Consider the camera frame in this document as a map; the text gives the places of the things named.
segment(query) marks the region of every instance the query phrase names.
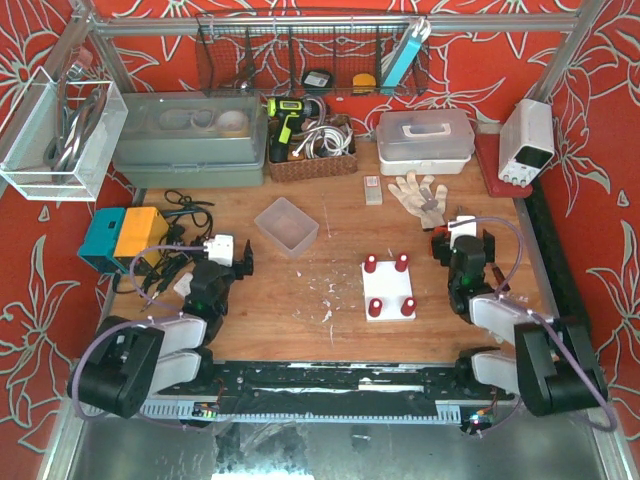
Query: yellow drill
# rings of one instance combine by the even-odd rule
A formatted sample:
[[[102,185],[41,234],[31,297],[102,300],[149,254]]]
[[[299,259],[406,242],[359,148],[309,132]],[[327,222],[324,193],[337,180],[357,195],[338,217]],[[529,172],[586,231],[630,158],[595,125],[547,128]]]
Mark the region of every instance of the yellow drill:
[[[292,133],[300,132],[305,119],[318,116],[320,109],[310,100],[274,97],[267,101],[267,113],[278,119],[278,129],[269,142],[269,160],[281,163],[287,161]]]

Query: wicker basket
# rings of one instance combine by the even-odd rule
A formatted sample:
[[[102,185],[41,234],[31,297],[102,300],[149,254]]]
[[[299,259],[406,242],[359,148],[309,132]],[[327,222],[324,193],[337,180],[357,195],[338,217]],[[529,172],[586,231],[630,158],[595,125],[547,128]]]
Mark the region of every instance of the wicker basket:
[[[336,126],[344,125],[345,123],[351,125],[347,115],[337,115],[332,121],[332,124]],[[269,130],[275,128],[276,125],[275,123],[270,124]],[[312,158],[283,163],[269,161],[271,178],[274,182],[293,182],[309,178],[335,177],[356,173],[358,171],[358,160],[356,158],[355,138],[351,139],[349,150],[353,153],[340,157]]]

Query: wooden table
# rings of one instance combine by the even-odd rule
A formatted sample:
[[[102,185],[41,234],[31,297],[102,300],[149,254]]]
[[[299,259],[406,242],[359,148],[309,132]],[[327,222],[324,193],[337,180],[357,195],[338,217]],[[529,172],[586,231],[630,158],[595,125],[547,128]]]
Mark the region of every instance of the wooden table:
[[[259,188],[200,189],[183,191],[197,200],[216,205],[214,232],[235,236],[236,258],[251,239],[255,273],[234,283],[229,314],[210,345],[214,357],[225,360],[309,360],[452,362],[460,350],[496,345],[478,327],[468,325],[449,307],[447,272],[428,253],[430,234],[409,215],[387,190],[394,181],[382,177],[384,204],[365,206],[364,175],[379,174],[375,143],[359,142],[359,171],[354,175],[305,180],[289,184],[271,182]],[[517,225],[510,199],[490,198],[475,158],[460,175],[436,178],[449,187],[445,218],[462,206],[474,215],[494,215]],[[164,190],[149,190],[145,205],[169,208]],[[286,197],[320,224],[318,238],[302,256],[285,257],[263,237],[254,218],[278,197]],[[188,218],[185,238],[196,229]],[[485,224],[496,237],[496,261],[506,274],[516,257],[514,234],[500,224]],[[406,252],[410,256],[411,282],[417,299],[417,318],[412,322],[367,323],[364,316],[359,264],[367,254],[380,260]],[[491,271],[487,278],[495,287]],[[512,292],[528,297],[539,308],[540,298],[526,255],[514,280]],[[123,279],[121,289],[128,288]],[[169,289],[161,300],[181,305]],[[112,313],[129,319],[164,310],[152,307],[144,314],[144,301],[136,295],[119,295]]]

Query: red cylinder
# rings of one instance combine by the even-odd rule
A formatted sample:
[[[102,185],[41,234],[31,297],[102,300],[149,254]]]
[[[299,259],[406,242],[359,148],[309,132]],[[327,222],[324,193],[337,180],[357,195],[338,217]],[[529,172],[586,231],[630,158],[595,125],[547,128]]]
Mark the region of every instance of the red cylinder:
[[[382,300],[378,298],[372,298],[369,302],[369,316],[377,317],[382,311]]]
[[[364,261],[364,271],[367,273],[373,273],[376,271],[378,265],[378,259],[375,255],[367,255],[367,259]]]
[[[402,313],[405,317],[408,317],[413,312],[416,311],[416,306],[417,306],[416,299],[413,297],[408,297],[402,304],[402,308],[400,308],[400,313]]]
[[[398,255],[398,259],[396,260],[396,270],[399,272],[404,272],[409,266],[409,255],[406,253],[401,253]]]

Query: clear acrylic holder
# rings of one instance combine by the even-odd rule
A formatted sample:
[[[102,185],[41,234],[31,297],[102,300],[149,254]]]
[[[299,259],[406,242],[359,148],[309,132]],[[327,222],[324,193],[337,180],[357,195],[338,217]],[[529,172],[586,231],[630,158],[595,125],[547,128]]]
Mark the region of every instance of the clear acrylic holder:
[[[46,82],[35,79],[42,73]],[[44,160],[45,151],[54,136],[57,83],[47,72],[38,67],[27,82],[22,94],[16,99],[2,126],[4,131],[9,119],[20,104],[28,89],[39,86],[40,96],[35,108],[15,143],[9,149],[5,161],[0,163],[0,175],[27,200],[50,201],[96,201],[107,168],[127,118],[127,106],[118,88],[111,80],[87,80],[69,82],[67,92],[77,95],[68,101],[81,103],[99,85],[106,85],[107,100],[98,125],[86,141],[73,170],[54,172]]]

